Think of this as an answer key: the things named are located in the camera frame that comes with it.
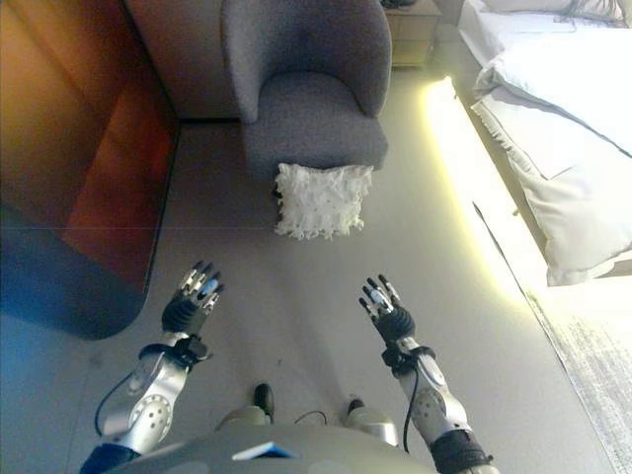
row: white rug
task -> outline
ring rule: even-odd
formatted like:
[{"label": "white rug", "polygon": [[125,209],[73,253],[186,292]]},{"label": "white rug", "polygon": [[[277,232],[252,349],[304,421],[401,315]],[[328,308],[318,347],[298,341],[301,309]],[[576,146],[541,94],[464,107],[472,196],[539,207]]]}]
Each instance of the white rug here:
[{"label": "white rug", "polygon": [[626,276],[529,295],[617,474],[632,474],[630,289]]}]

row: concrete floor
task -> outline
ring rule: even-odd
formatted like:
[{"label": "concrete floor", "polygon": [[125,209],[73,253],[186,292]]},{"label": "concrete floor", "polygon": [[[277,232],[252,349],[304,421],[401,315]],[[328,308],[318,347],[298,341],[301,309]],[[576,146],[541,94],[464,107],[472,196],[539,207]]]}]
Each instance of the concrete floor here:
[{"label": "concrete floor", "polygon": [[[509,269],[479,248],[456,201],[421,110],[432,80],[394,73],[381,117],[390,151],[364,200],[365,227],[333,242],[274,234],[271,186],[244,176],[237,125],[185,126],[136,321],[84,342],[3,316],[2,472],[79,469],[98,442],[98,402],[133,368],[139,349],[160,338],[160,316],[181,274],[206,259],[226,284],[202,332],[215,356],[193,371],[165,443],[210,432],[263,380],[275,388],[278,423],[315,409],[337,423],[359,395],[401,433],[406,400],[356,302],[364,279],[385,273],[502,472],[612,473]],[[413,455],[432,466],[419,436],[410,439]]]}]

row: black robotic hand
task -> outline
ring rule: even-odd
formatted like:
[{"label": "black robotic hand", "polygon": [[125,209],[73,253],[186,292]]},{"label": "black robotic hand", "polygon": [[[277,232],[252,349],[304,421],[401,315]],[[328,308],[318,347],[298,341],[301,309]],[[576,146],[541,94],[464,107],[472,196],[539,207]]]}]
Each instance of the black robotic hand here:
[{"label": "black robotic hand", "polygon": [[197,262],[182,279],[162,315],[162,329],[170,333],[195,335],[211,313],[224,285],[220,272],[212,276],[213,263]]},{"label": "black robotic hand", "polygon": [[384,275],[378,276],[383,287],[372,278],[367,278],[368,286],[362,291],[368,297],[359,299],[359,304],[371,318],[371,322],[389,347],[398,341],[415,335],[415,321],[410,313],[401,305],[399,294]]}]

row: nightstand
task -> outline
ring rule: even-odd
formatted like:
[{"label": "nightstand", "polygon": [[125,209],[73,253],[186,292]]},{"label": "nightstand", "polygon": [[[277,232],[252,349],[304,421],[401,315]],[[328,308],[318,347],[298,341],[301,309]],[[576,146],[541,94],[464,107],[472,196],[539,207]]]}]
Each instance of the nightstand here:
[{"label": "nightstand", "polygon": [[431,55],[441,11],[433,0],[384,9],[393,40],[393,67],[423,66]]}]

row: glowing light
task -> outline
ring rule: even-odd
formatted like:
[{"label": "glowing light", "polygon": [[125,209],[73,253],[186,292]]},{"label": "glowing light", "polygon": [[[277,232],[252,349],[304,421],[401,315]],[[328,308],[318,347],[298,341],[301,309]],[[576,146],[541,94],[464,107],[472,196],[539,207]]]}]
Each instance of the glowing light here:
[{"label": "glowing light", "polygon": [[450,78],[432,83],[420,95],[431,146],[441,161],[455,199],[472,236],[472,254],[507,294],[520,298],[514,277],[501,257],[476,207],[493,230],[520,280],[545,285],[546,265],[489,153],[456,97]]}]

